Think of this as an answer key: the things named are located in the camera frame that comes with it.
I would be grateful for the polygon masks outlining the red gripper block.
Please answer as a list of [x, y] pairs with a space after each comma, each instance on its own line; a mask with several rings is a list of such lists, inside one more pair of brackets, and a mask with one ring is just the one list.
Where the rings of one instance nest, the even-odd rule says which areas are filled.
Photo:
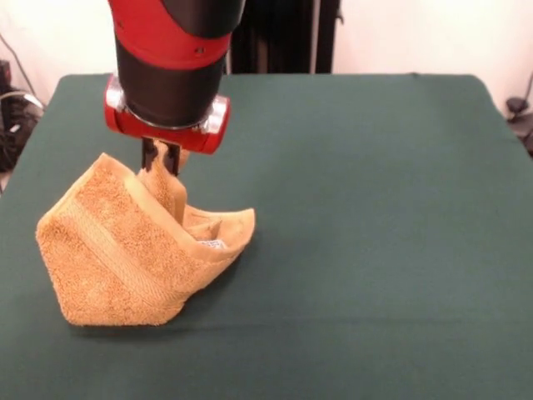
[[157, 158], [153, 139], [167, 144], [163, 163], [167, 171], [177, 176], [181, 147], [195, 153], [213, 154], [222, 143], [231, 115], [228, 97], [216, 95], [208, 114], [190, 127], [162, 127], [136, 116], [126, 105], [126, 98], [116, 73], [107, 81], [104, 93], [106, 125], [114, 132], [142, 138], [142, 169], [149, 172]]

